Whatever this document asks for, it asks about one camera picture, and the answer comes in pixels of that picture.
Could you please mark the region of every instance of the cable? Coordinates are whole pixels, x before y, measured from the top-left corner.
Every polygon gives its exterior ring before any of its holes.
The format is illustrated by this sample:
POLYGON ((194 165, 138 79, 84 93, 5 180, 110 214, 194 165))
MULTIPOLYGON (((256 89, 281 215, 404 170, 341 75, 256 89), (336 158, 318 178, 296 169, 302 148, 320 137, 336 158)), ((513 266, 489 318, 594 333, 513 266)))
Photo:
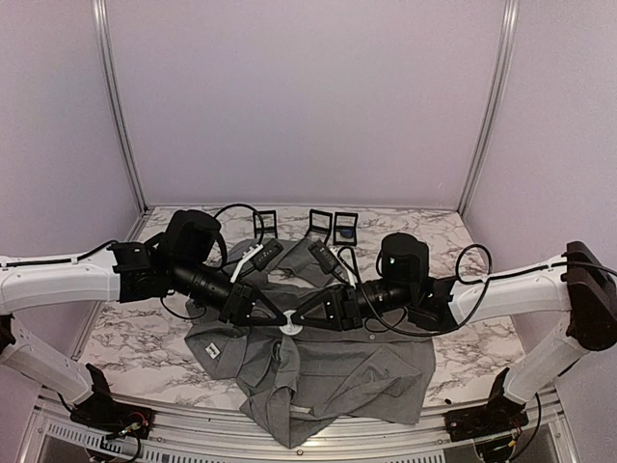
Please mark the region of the cable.
POLYGON ((538 402, 538 422, 536 423, 536 427, 533 430, 533 434, 531 434, 531 437, 529 438, 529 440, 525 442, 521 451, 519 451, 516 455, 510 458, 511 462, 518 460, 519 457, 523 454, 525 450, 529 448, 529 446, 531 445, 535 437, 538 435, 538 431, 540 430, 540 423, 542 421, 542 403, 540 402, 540 396, 537 393, 536 393, 536 402, 538 402))
POLYGON ((382 274, 382 269, 380 268, 379 264, 382 261, 382 251, 379 251, 379 254, 377 255, 377 258, 375 259, 375 271, 377 272, 377 275, 379 275, 380 277, 383 277, 384 275, 382 274))
MULTIPOLYGON (((407 317, 407 311, 405 310, 405 308, 404 308, 404 307, 401 307, 401 309, 403 309, 403 313, 401 314, 401 317, 399 318, 399 320, 398 320, 396 323, 394 323, 394 324, 392 325, 392 326, 394 326, 394 327, 396 327, 396 326, 400 325, 400 324, 403 322, 403 320, 407 317)), ((372 318, 365 318, 365 319, 364 319, 364 323, 363 323, 363 325, 364 325, 364 329, 365 329, 367 332, 369 332, 369 333, 375 333, 375 334, 380 334, 380 333, 387 333, 387 332, 389 331, 389 329, 384 329, 384 330, 371 330, 371 329, 368 327, 368 322, 369 322, 370 320, 372 320, 372 318)))
POLYGON ((484 297, 486 296, 486 292, 489 289, 489 284, 491 282, 491 278, 490 277, 487 278, 487 280, 486 280, 486 282, 484 284, 484 288, 482 289, 482 292, 480 293, 480 296, 475 301, 475 305, 473 306, 473 309, 471 309, 471 312, 469 312, 469 315, 467 315, 467 317, 461 323, 459 323, 458 325, 456 325, 456 326, 454 326, 452 328, 449 328, 447 330, 440 331, 440 332, 422 333, 422 332, 416 332, 416 331, 405 331, 405 330, 401 330, 400 328, 397 328, 396 326, 393 326, 393 325, 390 325, 389 323, 387 323, 379 315, 379 313, 377 312, 377 310, 375 309, 373 304, 370 302, 370 298, 368 297, 368 294, 366 294, 366 289, 364 289, 364 285, 362 284, 362 278, 360 276, 360 270, 358 268, 358 261, 356 259, 356 252, 354 251, 354 248, 351 248, 349 246, 343 246, 342 248, 340 248, 338 250, 338 258, 343 262, 343 264, 347 268, 349 268, 352 271, 352 273, 354 273, 354 275, 358 279, 358 287, 360 288, 360 291, 362 293, 362 297, 366 301, 366 304, 368 305, 368 308, 373 312, 373 316, 375 317, 375 319, 377 321, 379 321, 384 328, 387 328, 388 330, 391 330, 394 333, 399 334, 399 335, 403 335, 403 336, 411 336, 411 337, 416 337, 416 338, 434 338, 435 336, 447 335, 449 333, 453 333, 455 331, 460 330, 466 324, 469 323, 469 321, 473 318, 473 316, 475 315, 477 310, 480 308, 480 304, 482 304, 482 301, 484 300, 484 297), (349 251, 351 253, 351 259, 352 259, 352 262, 353 262, 353 268, 341 256, 341 253, 343 251, 345 251, 345 250, 347 250, 347 251, 349 251))
MULTIPOLYGON (((251 210, 253 212, 254 215, 257 216, 257 219, 259 219, 259 224, 261 226, 261 233, 259 234, 259 238, 257 239, 257 244, 261 244, 263 242, 263 236, 265 234, 265 224, 263 222, 263 217, 261 216, 261 214, 259 213, 259 211, 257 209, 255 209, 253 206, 251 206, 250 204, 244 204, 244 203, 233 203, 233 204, 228 204, 224 207, 222 207, 221 209, 219 209, 219 211, 214 214, 214 218, 218 218, 223 212, 225 212, 226 210, 230 210, 234 207, 244 207, 245 209, 251 210)), ((227 262, 221 262, 221 272, 230 277, 231 275, 229 275, 229 273, 227 272, 226 269, 224 269, 223 267, 226 266, 230 266, 230 265, 234 265, 237 264, 242 258, 239 259, 234 259, 234 260, 230 260, 227 262)))
POLYGON ((137 433, 133 432, 133 430, 131 429, 129 431, 129 434, 132 434, 133 437, 135 439, 137 439, 137 451, 135 452, 135 454, 133 455, 133 457, 130 460, 126 460, 124 463, 134 463, 134 462, 136 462, 137 458, 139 458, 139 454, 142 452, 142 440, 139 438, 137 433))
POLYGON ((463 251, 460 252, 459 257, 456 258, 456 265, 454 266, 454 273, 456 275, 456 280, 461 284, 461 285, 477 285, 479 283, 483 283, 483 281, 481 279, 478 280, 473 280, 471 282, 466 282, 465 280, 463 280, 461 278, 461 262, 463 261, 463 258, 465 257, 465 255, 471 251, 472 249, 481 249, 482 251, 484 251, 486 253, 487 256, 487 261, 488 261, 488 274, 491 275, 491 273, 493 273, 493 256, 491 255, 491 251, 489 251, 489 249, 484 246, 483 244, 477 244, 477 243, 473 243, 470 244, 467 248, 465 248, 463 251))
POLYGON ((221 209, 219 209, 219 211, 214 214, 214 218, 216 219, 217 217, 219 217, 223 212, 225 212, 226 210, 230 210, 234 207, 244 207, 245 209, 251 210, 253 212, 254 215, 257 216, 257 219, 259 219, 259 224, 261 226, 261 233, 259 234, 259 239, 257 240, 257 244, 261 244, 261 242, 263 241, 263 235, 265 234, 265 225, 263 222, 263 217, 261 216, 261 214, 259 213, 259 211, 257 209, 255 209, 253 206, 251 206, 250 204, 244 204, 244 203, 233 203, 233 204, 228 204, 225 207, 222 207, 221 209))
POLYGON ((167 304, 165 304, 165 298, 161 297, 159 299, 159 301, 161 301, 161 306, 163 306, 163 308, 169 312, 170 314, 172 314, 173 316, 175 316, 176 318, 179 318, 181 320, 197 320, 198 318, 202 318, 205 313, 207 312, 208 308, 204 307, 203 308, 203 313, 200 313, 199 315, 196 316, 184 316, 184 315, 180 315, 179 313, 175 313, 173 310, 171 310, 169 307, 167 307, 167 304))
MULTIPOLYGON (((111 244, 116 244, 118 241, 115 239, 111 239, 109 241, 105 241, 103 244, 99 244, 94 249, 88 251, 81 256, 77 256, 77 261, 87 259, 93 254, 96 254, 101 249, 106 248, 111 244)), ((63 258, 63 259, 47 259, 47 260, 21 260, 18 262, 8 262, 7 267, 23 267, 26 265, 56 265, 58 263, 71 263, 72 258, 63 258)))
POLYGON ((60 401, 62 402, 63 407, 65 407, 65 408, 68 410, 68 412, 69 412, 69 413, 73 413, 72 408, 70 408, 70 407, 67 405, 67 402, 65 401, 65 398, 64 398, 64 397, 62 397, 62 394, 58 393, 58 397, 60 398, 60 401))

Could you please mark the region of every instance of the marble surface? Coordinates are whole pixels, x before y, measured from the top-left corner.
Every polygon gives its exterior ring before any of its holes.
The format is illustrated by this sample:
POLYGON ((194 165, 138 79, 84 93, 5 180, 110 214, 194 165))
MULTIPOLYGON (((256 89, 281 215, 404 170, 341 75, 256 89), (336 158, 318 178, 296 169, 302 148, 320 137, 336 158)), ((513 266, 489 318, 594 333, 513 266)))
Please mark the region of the marble surface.
MULTIPOLYGON (((203 207, 214 213, 218 208, 203 207)), ((298 239, 308 226, 306 206, 277 206, 279 237, 298 239)), ((359 266, 365 279, 376 278, 374 263, 381 240, 392 232, 408 232, 426 241, 431 250, 431 274, 453 274, 460 251, 471 243, 456 212, 343 207, 360 214, 359 266)), ((162 232, 175 208, 157 207, 140 240, 162 232)), ((223 236, 231 247, 253 236, 249 211, 232 209, 220 217, 223 236)), ((482 269, 478 255, 464 261, 466 273, 482 269)), ((186 298, 175 295, 169 306, 186 314, 186 298)), ((102 310, 82 355, 82 362, 101 368, 114 393, 168 403, 237 410, 245 397, 233 380, 211 380, 184 343, 190 322, 165 312, 158 300, 109 304, 102 310)), ((486 398, 495 375, 523 355, 523 347, 509 317, 473 323, 434 341, 437 369, 424 406, 444 405, 486 398)))

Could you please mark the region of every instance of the vent grille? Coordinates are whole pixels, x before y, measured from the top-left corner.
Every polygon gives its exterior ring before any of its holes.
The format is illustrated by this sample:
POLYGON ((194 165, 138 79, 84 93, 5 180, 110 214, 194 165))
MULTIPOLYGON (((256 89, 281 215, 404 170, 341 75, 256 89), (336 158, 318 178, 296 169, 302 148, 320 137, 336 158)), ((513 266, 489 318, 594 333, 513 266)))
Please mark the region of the vent grille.
MULTIPOLYGON (((47 435, 55 437, 65 442, 70 442, 76 446, 84 447, 97 451, 104 451, 114 456, 132 456, 135 451, 132 443, 125 441, 105 441, 101 434, 96 431, 77 427, 73 423, 51 421, 47 427, 47 435)), ((226 458, 199 455, 190 451, 175 449, 160 449, 152 446, 148 441, 142 442, 142 456, 140 462, 147 463, 258 463, 267 460, 255 460, 249 458, 226 458)), ((303 457, 294 458, 294 461, 302 462, 303 457)), ((442 450, 424 452, 415 455, 405 455, 397 458, 369 458, 363 460, 342 460, 346 463, 445 463, 445 456, 442 450)))

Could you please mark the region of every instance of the gray shirt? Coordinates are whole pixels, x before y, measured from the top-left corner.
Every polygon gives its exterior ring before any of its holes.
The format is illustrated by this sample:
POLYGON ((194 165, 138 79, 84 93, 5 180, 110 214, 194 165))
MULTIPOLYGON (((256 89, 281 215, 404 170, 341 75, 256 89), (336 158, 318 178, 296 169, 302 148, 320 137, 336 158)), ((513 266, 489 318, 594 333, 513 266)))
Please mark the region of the gray shirt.
MULTIPOLYGON (((286 251, 295 252, 271 262, 264 272, 254 272, 250 280, 285 311, 297 307, 315 289, 269 283, 267 273, 283 259, 292 263, 294 275, 305 272, 306 276, 319 268, 309 267, 313 262, 298 251, 306 247, 282 243, 286 251), (293 265, 294 261, 308 264, 293 265)), ((230 255, 247 247, 248 243, 240 243, 230 255)), ((306 280, 318 280, 313 277, 308 275, 306 280)), ((201 310, 191 303, 187 308, 189 313, 201 310)), ((395 323, 400 316, 395 311, 387 320, 395 323)), ((363 328, 331 332, 305 327, 289 337, 278 327, 236 327, 217 317, 217 312, 208 311, 187 334, 187 345, 211 378, 236 379, 247 395, 240 410, 284 446, 302 444, 341 415, 418 421, 435 371, 431 340, 363 328)), ((382 328, 375 320, 368 326, 382 328)), ((417 330, 407 322, 399 326, 417 330)))

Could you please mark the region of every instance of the lavender wall panel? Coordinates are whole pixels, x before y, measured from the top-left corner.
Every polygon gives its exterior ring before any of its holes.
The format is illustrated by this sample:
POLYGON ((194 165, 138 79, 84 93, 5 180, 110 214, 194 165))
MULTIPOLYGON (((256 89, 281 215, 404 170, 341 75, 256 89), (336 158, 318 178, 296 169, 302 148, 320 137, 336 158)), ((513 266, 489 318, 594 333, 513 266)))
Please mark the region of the lavender wall panel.
MULTIPOLYGON (((0 255, 79 252, 137 218, 89 2, 0 4, 0 255)), ((19 313, 67 352, 92 304, 19 313)), ((0 459, 16 458, 38 386, 0 367, 0 459)))
POLYGON ((456 207, 504 2, 109 2, 152 204, 456 207))
MULTIPOLYGON (((510 77, 467 222, 500 269, 585 241, 617 267, 617 4, 523 1, 510 77)), ((520 317, 528 347, 554 317, 520 317)), ((583 463, 614 461, 617 349, 557 382, 583 463)))

